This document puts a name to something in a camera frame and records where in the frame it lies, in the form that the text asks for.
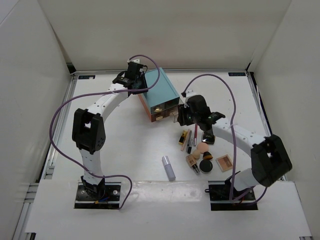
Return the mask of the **teal and orange drawer box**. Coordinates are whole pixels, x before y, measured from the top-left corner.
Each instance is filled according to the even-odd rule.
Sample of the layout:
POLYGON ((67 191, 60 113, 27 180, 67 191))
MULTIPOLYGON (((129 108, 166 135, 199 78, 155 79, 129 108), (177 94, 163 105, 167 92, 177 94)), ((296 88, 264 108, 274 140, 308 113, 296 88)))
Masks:
POLYGON ((160 77, 148 92, 138 95, 151 122, 165 118, 165 110, 180 104, 180 95, 169 77, 160 67, 160 77))

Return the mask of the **beige foundation bottle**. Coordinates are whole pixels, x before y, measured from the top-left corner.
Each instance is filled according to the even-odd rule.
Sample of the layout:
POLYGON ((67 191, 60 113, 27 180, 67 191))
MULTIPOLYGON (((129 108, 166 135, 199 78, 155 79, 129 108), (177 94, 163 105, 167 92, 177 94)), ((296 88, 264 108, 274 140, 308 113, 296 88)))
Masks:
POLYGON ((189 167, 195 172, 195 174, 198 175, 200 173, 200 170, 198 168, 197 161, 194 158, 194 156, 190 154, 185 157, 185 160, 188 163, 189 167))

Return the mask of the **lavender lipstick tube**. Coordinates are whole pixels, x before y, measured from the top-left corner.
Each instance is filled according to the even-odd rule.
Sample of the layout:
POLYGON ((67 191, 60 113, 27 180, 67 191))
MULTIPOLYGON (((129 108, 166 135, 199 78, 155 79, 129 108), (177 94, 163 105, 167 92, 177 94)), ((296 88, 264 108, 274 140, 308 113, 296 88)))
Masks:
POLYGON ((174 170, 172 168, 172 165, 171 165, 171 162, 169 160, 169 157, 167 155, 165 155, 165 156, 163 156, 161 158, 161 161, 162 161, 164 170, 166 172, 166 175, 168 177, 168 180, 170 182, 175 181, 176 180, 176 175, 175 175, 174 170))

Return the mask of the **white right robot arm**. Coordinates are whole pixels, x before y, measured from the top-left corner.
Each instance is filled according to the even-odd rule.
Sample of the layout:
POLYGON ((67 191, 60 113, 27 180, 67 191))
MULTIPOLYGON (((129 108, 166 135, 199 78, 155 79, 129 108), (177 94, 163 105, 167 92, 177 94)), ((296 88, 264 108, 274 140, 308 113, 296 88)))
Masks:
POLYGON ((177 121, 181 126, 192 124, 241 149, 251 159, 251 167, 233 172, 225 181, 224 193, 230 200, 238 199, 243 191, 257 185, 270 187, 293 165, 281 138, 275 134, 262 136, 233 125, 224 114, 212 112, 205 98, 191 91, 182 93, 185 102, 178 106, 177 121))

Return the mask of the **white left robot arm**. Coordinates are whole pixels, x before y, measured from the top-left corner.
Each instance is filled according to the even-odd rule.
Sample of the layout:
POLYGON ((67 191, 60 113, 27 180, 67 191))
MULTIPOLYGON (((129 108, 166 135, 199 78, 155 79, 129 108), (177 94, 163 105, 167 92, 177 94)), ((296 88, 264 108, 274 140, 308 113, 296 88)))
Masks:
POLYGON ((119 73, 108 91, 86 109, 74 113, 72 140, 79 149, 85 167, 81 181, 86 193, 94 200, 104 198, 105 179, 102 178, 100 150, 106 141, 105 120, 112 111, 135 90, 136 94, 146 92, 145 73, 148 67, 137 61, 130 61, 127 70, 119 73))

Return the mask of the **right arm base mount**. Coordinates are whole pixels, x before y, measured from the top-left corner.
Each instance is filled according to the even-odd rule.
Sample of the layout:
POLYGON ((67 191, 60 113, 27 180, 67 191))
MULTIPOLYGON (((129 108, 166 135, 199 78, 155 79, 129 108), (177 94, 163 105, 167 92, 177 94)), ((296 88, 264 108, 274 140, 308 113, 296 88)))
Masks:
POLYGON ((251 189, 246 192, 242 190, 233 191, 233 198, 230 200, 230 187, 220 182, 212 182, 204 190, 209 195, 211 211, 256 211, 258 206, 256 196, 251 189))

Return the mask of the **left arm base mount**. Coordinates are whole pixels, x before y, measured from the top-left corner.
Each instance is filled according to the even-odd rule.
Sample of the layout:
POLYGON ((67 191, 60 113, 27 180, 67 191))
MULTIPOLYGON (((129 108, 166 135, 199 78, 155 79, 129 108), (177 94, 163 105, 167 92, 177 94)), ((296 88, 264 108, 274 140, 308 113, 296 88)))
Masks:
POLYGON ((75 209, 117 210, 120 207, 120 182, 106 182, 101 193, 89 193, 78 183, 74 201, 75 209))

